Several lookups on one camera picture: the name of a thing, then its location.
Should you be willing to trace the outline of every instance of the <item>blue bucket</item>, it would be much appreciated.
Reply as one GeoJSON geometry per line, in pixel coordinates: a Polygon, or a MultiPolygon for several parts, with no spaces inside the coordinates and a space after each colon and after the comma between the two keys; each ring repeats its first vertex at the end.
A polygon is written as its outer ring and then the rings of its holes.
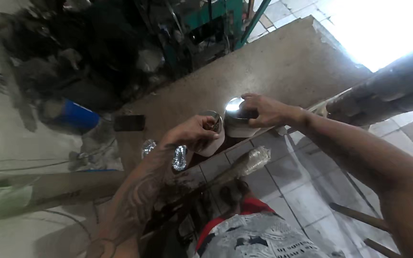
{"type": "Polygon", "coordinates": [[[100,121],[97,113],[67,99],[46,101],[44,114],[49,114],[45,117],[55,124],[70,126],[81,132],[93,129],[100,121]]]}

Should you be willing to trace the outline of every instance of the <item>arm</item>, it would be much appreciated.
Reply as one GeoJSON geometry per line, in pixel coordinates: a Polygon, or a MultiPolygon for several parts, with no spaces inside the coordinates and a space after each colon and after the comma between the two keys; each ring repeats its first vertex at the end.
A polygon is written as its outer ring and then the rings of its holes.
{"type": "Polygon", "coordinates": [[[245,109],[257,109],[250,125],[287,124],[377,193],[382,214],[400,250],[413,257],[413,157],[361,128],[314,115],[256,94],[244,94],[245,109]]]}
{"type": "Polygon", "coordinates": [[[108,208],[88,258],[138,257],[138,239],[151,218],[164,173],[179,145],[190,145],[218,135],[203,129],[214,123],[212,117],[194,116],[165,134],[157,147],[136,167],[120,186],[108,208]]]}

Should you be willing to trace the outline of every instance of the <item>green metal frame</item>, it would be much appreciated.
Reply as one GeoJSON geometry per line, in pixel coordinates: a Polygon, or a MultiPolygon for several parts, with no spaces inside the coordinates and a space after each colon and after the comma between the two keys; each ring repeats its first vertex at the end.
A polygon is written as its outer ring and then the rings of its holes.
{"type": "MultiPolygon", "coordinates": [[[[254,27],[257,24],[257,21],[264,14],[264,10],[267,8],[270,0],[264,0],[261,3],[259,9],[254,14],[251,23],[246,27],[244,33],[241,31],[242,27],[242,13],[243,13],[243,1],[242,0],[218,0],[215,3],[212,3],[212,19],[215,19],[219,16],[222,16],[228,12],[233,13],[233,33],[238,35],[238,40],[235,42],[234,50],[237,50],[246,43],[246,40],[250,36],[250,33],[253,31],[254,27]]],[[[210,21],[210,16],[208,12],[208,4],[205,4],[199,11],[188,14],[182,18],[184,24],[189,27],[189,30],[196,29],[210,21]]]]}
{"type": "Polygon", "coordinates": [[[241,39],[235,44],[235,49],[237,50],[246,43],[246,40],[250,36],[251,32],[253,31],[254,27],[257,24],[257,21],[261,19],[262,14],[264,14],[265,9],[267,9],[268,4],[270,3],[270,0],[264,0],[261,3],[261,6],[257,9],[256,13],[253,16],[253,19],[251,19],[251,23],[246,27],[245,32],[243,33],[241,39]]]}
{"type": "MultiPolygon", "coordinates": [[[[231,11],[234,16],[234,35],[240,35],[242,24],[242,7],[242,0],[218,0],[211,4],[212,18],[215,19],[231,11]]],[[[189,30],[193,30],[207,24],[210,21],[208,4],[205,4],[199,11],[193,12],[182,19],[183,22],[189,26],[189,30]]]]}

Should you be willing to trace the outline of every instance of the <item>fingers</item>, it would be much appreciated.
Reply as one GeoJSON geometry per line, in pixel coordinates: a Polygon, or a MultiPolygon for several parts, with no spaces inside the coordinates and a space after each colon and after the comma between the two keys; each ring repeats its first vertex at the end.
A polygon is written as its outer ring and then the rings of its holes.
{"type": "Polygon", "coordinates": [[[201,133],[201,137],[206,138],[206,139],[211,139],[211,140],[217,140],[219,139],[219,134],[217,134],[214,131],[203,130],[201,133]]]}
{"type": "Polygon", "coordinates": [[[253,99],[247,99],[244,102],[240,103],[240,109],[244,110],[256,110],[257,103],[253,99]]]}
{"type": "Polygon", "coordinates": [[[250,119],[250,120],[248,120],[248,125],[251,127],[251,128],[261,128],[261,127],[265,127],[265,126],[263,126],[263,124],[262,124],[262,122],[261,122],[261,120],[259,119],[259,117],[258,118],[256,118],[256,119],[250,119]]]}
{"type": "Polygon", "coordinates": [[[200,120],[202,122],[202,125],[204,125],[204,124],[214,124],[214,122],[215,122],[215,119],[212,116],[200,116],[200,115],[197,115],[197,116],[200,118],[200,120]]]}
{"type": "Polygon", "coordinates": [[[243,98],[244,100],[246,100],[246,98],[256,97],[256,96],[259,96],[259,95],[256,94],[256,93],[245,93],[245,94],[243,94],[243,95],[241,96],[241,98],[243,98]]]}

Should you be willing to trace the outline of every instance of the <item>aluminum foil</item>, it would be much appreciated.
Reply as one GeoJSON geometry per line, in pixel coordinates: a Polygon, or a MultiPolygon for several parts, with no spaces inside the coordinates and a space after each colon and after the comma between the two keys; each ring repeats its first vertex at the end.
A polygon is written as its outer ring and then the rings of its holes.
{"type": "Polygon", "coordinates": [[[173,156],[173,168],[176,171],[181,171],[186,168],[186,145],[178,146],[175,149],[175,154],[173,156]]]}
{"type": "MultiPolygon", "coordinates": [[[[141,147],[141,159],[145,158],[149,152],[156,147],[156,142],[154,140],[147,140],[143,143],[141,147]]],[[[173,154],[173,168],[177,171],[184,170],[186,168],[186,145],[178,146],[173,154]]]]}
{"type": "Polygon", "coordinates": [[[148,155],[149,152],[151,152],[152,149],[154,149],[156,147],[156,145],[157,145],[156,141],[151,140],[151,139],[146,140],[143,143],[143,146],[141,147],[141,159],[145,158],[146,155],[148,155]]]}

